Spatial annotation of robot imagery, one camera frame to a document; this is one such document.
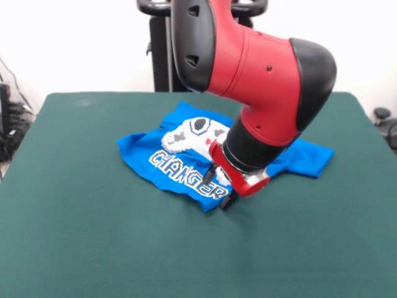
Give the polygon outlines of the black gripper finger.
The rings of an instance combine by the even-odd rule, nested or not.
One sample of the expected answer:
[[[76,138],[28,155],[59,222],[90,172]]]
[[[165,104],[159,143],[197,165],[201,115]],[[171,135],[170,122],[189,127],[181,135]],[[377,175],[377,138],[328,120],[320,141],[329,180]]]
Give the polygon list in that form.
[[[208,185],[212,181],[214,175],[216,174],[216,168],[216,164],[212,164],[209,167],[208,171],[205,173],[205,176],[203,177],[203,183],[205,185]]]
[[[222,210],[227,210],[228,208],[230,208],[239,198],[239,194],[236,191],[232,191],[228,196],[226,196],[221,204],[220,204],[220,208]]]

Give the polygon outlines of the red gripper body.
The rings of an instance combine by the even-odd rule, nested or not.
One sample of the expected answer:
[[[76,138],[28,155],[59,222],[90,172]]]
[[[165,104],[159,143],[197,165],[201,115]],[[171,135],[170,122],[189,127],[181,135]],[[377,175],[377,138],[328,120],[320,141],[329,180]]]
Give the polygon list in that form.
[[[223,172],[224,177],[230,182],[231,187],[241,197],[249,197],[256,194],[266,187],[270,181],[270,176],[264,169],[258,173],[247,174],[234,167],[226,159],[221,143],[218,140],[214,140],[210,145],[209,154],[215,168]]]

